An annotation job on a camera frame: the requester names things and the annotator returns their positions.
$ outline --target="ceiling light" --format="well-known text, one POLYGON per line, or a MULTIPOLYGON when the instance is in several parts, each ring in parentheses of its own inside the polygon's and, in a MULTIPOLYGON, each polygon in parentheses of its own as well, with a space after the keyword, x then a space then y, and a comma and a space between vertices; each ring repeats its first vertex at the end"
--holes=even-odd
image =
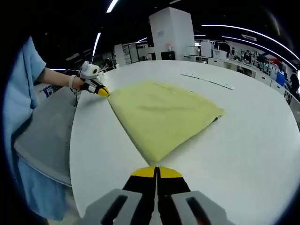
POLYGON ((69 58, 66 58, 66 61, 70 61, 72 59, 75 59, 77 56, 79 56, 79 54, 75 53, 74 55, 70 56, 69 58))
POLYGON ((77 60, 76 62, 74 62, 74 64, 76 64, 76 63, 78 63, 78 62, 80 62, 80 61, 83 61, 83 59, 77 60))
POLYGON ((171 1, 169 4, 171 5, 171 4, 173 4, 175 2, 178 2, 178 1, 181 1, 181 0, 174 0, 174 1, 171 1))
POLYGON ((50 69, 50 70, 66 70, 66 69, 50 69))
POLYGON ((275 55, 279 56, 280 58, 282 58, 284 61, 286 61, 288 64, 290 64, 293 68, 295 68, 295 69, 297 70, 297 68, 296 68, 292 63, 290 63, 288 60, 286 60, 286 59, 283 58, 281 55, 277 54, 276 52, 274 52, 274 51, 272 51, 272 50, 270 50, 270 49, 268 49, 268 48, 266 48, 266 47, 263 47, 263 46, 261 46, 261 45, 258 45, 258 44, 256 44, 256 43, 253 43, 253 42, 250 42, 250 41, 246 41, 246 40, 242 40, 242 39, 239 39, 239 38, 235 38, 235 37, 227 37, 227 36, 222 36, 222 37, 223 37, 223 38, 230 38, 230 39, 234 39, 234 40, 239 40, 239 41, 244 41, 244 42, 247 42, 247 43, 250 43, 250 44, 259 46, 259 47, 261 47, 261 48, 264 48, 264 49, 268 50, 269 52, 274 53, 275 55))
POLYGON ((214 24, 205 24, 205 25, 202 25, 203 27, 229 27, 229 28, 236 28, 236 29, 240 29, 240 30, 246 30, 246 31, 249 31, 249 32, 252 32, 252 33, 255 33, 255 34, 258 34, 258 35, 261 35, 265 38, 268 38, 272 41, 274 41, 275 43, 279 44, 280 46, 284 47, 286 50, 288 50, 291 54, 293 54, 293 56, 295 56, 298 60, 299 57, 293 53, 288 47, 284 46, 283 44, 281 44, 280 42, 278 42, 277 40, 274 40, 272 39, 271 37, 268 37, 267 35, 264 35, 264 34, 261 34, 259 32, 256 32, 256 31, 253 31, 253 30, 249 30, 249 29, 245 29, 245 28, 242 28, 242 27, 234 27, 234 26, 229 26, 229 25, 214 25, 214 24))
POLYGON ((108 7, 106 13, 110 13, 113 10, 113 7, 117 4, 119 0, 112 0, 110 6, 108 7))
POLYGON ((87 52, 89 52, 90 50, 91 50, 91 48, 89 48, 89 49, 83 51, 83 53, 87 53, 87 52))
POLYGON ((96 50, 96 47, 97 47, 97 44, 98 44, 98 40, 99 40, 100 35, 101 35, 101 33, 98 33, 98 34, 97 34, 96 42, 95 42, 95 46, 94 46, 94 50, 93 50, 93 56, 95 55, 95 50, 96 50))
POLYGON ((141 41, 146 40, 146 39, 147 39, 147 37, 145 37, 145 38, 143 38, 143 39, 141 39, 141 40, 139 40, 137 42, 141 42, 141 41))

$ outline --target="person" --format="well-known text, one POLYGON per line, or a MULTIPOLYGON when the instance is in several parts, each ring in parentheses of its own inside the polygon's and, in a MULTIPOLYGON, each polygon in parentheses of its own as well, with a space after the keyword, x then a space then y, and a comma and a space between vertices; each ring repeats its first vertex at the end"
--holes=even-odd
POLYGON ((294 95, 295 98, 299 98, 299 94, 297 94, 297 91, 299 89, 299 79, 297 77, 297 75, 295 73, 293 73, 291 75, 291 78, 290 78, 290 84, 288 85, 289 89, 290 89, 290 93, 292 95, 294 95))
POLYGON ((226 41, 224 41, 223 43, 220 44, 219 50, 223 50, 223 51, 227 52, 226 57, 227 58, 229 57, 230 46, 227 44, 226 41))
POLYGON ((63 185, 30 167, 17 156, 12 147, 15 131, 30 118, 37 106, 33 91, 35 80, 58 86, 69 86, 70 82, 76 89, 84 84, 78 77, 70 79, 70 76, 51 71, 45 66, 46 63, 37 53, 32 38, 27 37, 15 57, 5 89, 2 113, 4 149, 16 190, 27 206, 44 218, 62 219, 67 209, 63 185))
POLYGON ((251 54, 249 50, 247 50, 246 53, 244 53, 244 61, 248 62, 249 64, 251 63, 251 54))
POLYGON ((234 59, 234 57, 235 57, 235 49, 234 49, 234 47, 232 47, 232 50, 231 50, 230 54, 231 54, 231 57, 234 59))
POLYGON ((113 69, 113 62, 109 60, 109 58, 105 59, 105 68, 107 71, 110 71, 113 69))
POLYGON ((285 80, 288 81, 287 73, 285 72, 284 75, 285 75, 285 80))

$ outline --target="white pillar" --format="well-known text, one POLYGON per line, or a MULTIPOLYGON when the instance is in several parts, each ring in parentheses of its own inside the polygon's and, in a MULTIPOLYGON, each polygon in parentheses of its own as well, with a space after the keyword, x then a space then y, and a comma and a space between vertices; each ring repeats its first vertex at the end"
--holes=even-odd
POLYGON ((165 8, 149 17, 155 55, 161 60, 161 52, 167 52, 167 44, 175 51, 176 60, 195 60, 184 57, 188 46, 195 45, 191 14, 175 9, 165 8))
POLYGON ((123 67, 126 65, 125 56, 123 52, 123 46, 115 45, 114 46, 114 53, 116 55, 116 63, 119 64, 120 67, 123 67))

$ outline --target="gray fabric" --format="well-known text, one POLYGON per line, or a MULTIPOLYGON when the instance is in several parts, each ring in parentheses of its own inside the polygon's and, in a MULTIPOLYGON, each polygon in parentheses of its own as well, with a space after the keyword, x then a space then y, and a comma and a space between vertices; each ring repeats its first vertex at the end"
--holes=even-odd
POLYGON ((65 87, 41 103, 17 132, 14 149, 30 166, 71 186, 69 152, 75 96, 65 87))

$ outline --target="black ceiling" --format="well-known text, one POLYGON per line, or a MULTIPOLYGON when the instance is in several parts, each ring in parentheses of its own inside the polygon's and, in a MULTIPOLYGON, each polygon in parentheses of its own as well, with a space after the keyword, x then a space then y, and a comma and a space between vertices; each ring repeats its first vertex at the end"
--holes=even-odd
POLYGON ((84 57, 87 52, 83 52, 88 49, 91 53, 98 32, 101 36, 96 54, 111 51, 116 44, 135 42, 145 37, 151 40, 149 16, 170 6, 191 14, 195 34, 206 34, 211 39, 221 39, 222 35, 243 39, 241 34, 248 34, 256 37, 258 44, 297 63, 287 50, 259 35, 233 28, 201 26, 223 24, 255 30, 279 41, 300 56, 297 9, 291 4, 181 0, 170 5, 169 2, 119 0, 109 14, 106 10, 111 0, 86 0, 66 6, 52 3, 44 13, 39 12, 43 17, 50 16, 51 20, 43 23, 33 17, 33 40, 48 67, 72 68, 74 61, 66 61, 66 58, 75 53, 84 57))

